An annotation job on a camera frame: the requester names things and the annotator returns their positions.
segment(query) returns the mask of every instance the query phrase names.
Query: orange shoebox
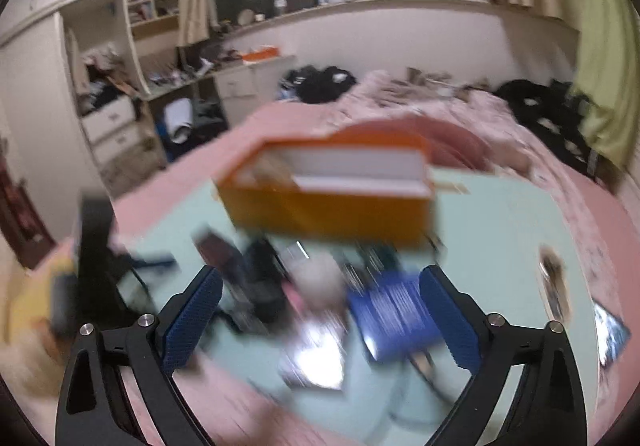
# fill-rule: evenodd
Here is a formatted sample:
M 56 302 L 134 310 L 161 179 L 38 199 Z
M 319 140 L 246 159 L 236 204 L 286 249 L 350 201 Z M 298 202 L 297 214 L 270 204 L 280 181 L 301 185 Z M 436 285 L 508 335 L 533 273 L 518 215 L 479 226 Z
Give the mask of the orange shoebox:
M 430 152 L 408 134 L 264 142 L 216 184 L 236 227 L 418 247 L 430 229 Z

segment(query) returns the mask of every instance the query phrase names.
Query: desk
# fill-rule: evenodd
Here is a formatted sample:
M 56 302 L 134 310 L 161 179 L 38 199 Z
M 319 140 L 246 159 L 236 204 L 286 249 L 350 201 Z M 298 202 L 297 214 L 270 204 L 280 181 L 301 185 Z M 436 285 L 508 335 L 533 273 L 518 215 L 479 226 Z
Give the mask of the desk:
M 580 269 L 573 240 L 551 197 L 519 180 L 468 172 L 434 170 L 438 182 L 464 186 L 438 191 L 436 231 L 446 247 L 440 264 L 460 291 L 469 293 L 486 312 L 503 314 L 512 324 L 543 327 L 548 317 L 538 288 L 538 252 L 552 246 L 566 266 L 566 282 L 573 311 L 567 332 L 572 343 L 588 418 L 593 415 L 598 386 L 598 355 L 593 306 Z M 244 247 L 247 237 L 238 232 L 222 203 L 212 196 L 212 184 L 201 185 L 135 245 L 145 254 L 169 251 L 180 273 L 152 288 L 162 306 L 182 291 L 203 261 L 191 235 L 210 225 L 229 241 Z M 286 243 L 274 238 L 276 246 Z M 305 241 L 309 251 L 319 244 Z M 428 251 L 401 252 L 407 272 L 432 263 Z M 339 393 L 295 390 L 289 408 L 309 422 L 368 444 L 423 446 L 447 413 L 411 368 L 401 363 L 367 363 L 357 328 L 352 325 L 347 344 L 344 389 Z M 276 371 L 277 343 L 262 338 L 239 340 L 220 324 L 206 352 L 223 368 L 261 390 L 281 395 L 287 390 Z M 461 393 L 468 372 L 459 369 L 444 346 L 431 349 L 437 383 L 447 394 Z M 485 434 L 497 433 L 515 393 L 521 367 L 511 369 L 502 397 Z M 396 397 L 405 391 L 404 397 Z M 389 421 L 393 410 L 403 419 L 419 421 L 420 429 L 407 429 Z

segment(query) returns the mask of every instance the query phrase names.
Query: metal screw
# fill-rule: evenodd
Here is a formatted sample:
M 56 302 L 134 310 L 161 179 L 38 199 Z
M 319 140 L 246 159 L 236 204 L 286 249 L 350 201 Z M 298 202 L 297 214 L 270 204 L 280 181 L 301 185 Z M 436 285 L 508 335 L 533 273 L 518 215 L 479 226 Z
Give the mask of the metal screw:
M 156 318 L 154 318 L 153 314 L 143 314 L 140 318 L 138 318 L 138 325 L 141 327 L 148 327 L 153 325 Z
M 82 336 L 88 336 L 94 331 L 94 325 L 92 323 L 85 323 L 80 327 L 80 333 Z
M 486 318 L 489 320 L 489 323 L 494 327 L 502 327 L 505 323 L 507 323 L 507 320 L 504 319 L 504 316 L 496 312 L 489 314 Z
M 552 321 L 551 323 L 549 323 L 549 328 L 556 334 L 562 334 L 562 332 L 564 331 L 564 325 L 562 325 L 560 321 Z

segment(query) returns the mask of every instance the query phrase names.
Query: drawer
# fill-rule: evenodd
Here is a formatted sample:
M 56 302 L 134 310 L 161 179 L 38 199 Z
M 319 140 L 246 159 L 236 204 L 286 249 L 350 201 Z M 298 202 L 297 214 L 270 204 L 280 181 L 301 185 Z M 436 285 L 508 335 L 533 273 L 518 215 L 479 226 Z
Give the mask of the drawer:
M 82 126 L 91 144 L 129 124 L 135 118 L 131 100 L 126 95 L 82 118 Z
M 250 68 L 240 68 L 216 76 L 216 87 L 222 99 L 256 94 L 254 73 Z
M 262 102 L 256 96 L 227 97 L 222 101 L 222 108 L 225 111 L 226 121 L 229 128 L 235 128 L 252 112 L 260 108 Z
M 107 140 L 94 146 L 94 157 L 100 166 L 112 161 L 122 152 L 135 146 L 142 140 L 140 130 L 136 123 L 130 124 L 125 129 L 120 130 Z

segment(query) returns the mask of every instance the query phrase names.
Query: table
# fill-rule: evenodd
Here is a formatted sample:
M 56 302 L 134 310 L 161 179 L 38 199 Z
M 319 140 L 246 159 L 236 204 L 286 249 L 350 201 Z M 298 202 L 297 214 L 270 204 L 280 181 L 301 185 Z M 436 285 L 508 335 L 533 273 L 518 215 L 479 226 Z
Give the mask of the table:
M 457 289 L 469 293 L 486 312 L 504 315 L 515 325 L 543 327 L 548 321 L 540 294 L 538 254 L 550 245 L 566 266 L 566 282 L 572 320 L 566 325 L 576 357 L 588 418 L 593 414 L 598 385 L 598 354 L 593 306 L 575 246 L 562 214 L 551 197 L 519 179 L 435 169 L 437 182 L 460 187 L 439 190 L 436 200 L 436 232 L 446 250 L 440 264 Z M 236 231 L 211 183 L 201 185 L 139 241 L 142 254 L 171 252 L 180 273 L 152 287 L 161 307 L 182 291 L 203 266 L 191 240 L 204 225 L 243 248 L 248 238 Z M 274 238 L 276 247 L 291 240 Z M 325 247 L 304 241 L 312 252 Z M 419 272 L 433 263 L 429 251 L 401 252 L 407 272 Z M 448 412 L 424 381 L 402 363 L 369 364 L 357 328 L 348 337 L 346 380 L 342 392 L 296 390 L 290 410 L 309 422 L 366 444 L 423 446 Z M 276 397 L 288 391 L 277 373 L 280 346 L 265 338 L 242 339 L 222 323 L 206 352 L 230 373 Z M 444 345 L 431 353 L 437 383 L 456 398 L 469 374 L 459 369 Z M 522 367 L 514 367 L 483 439 L 491 440 L 510 406 Z M 400 426 L 388 418 L 398 414 Z

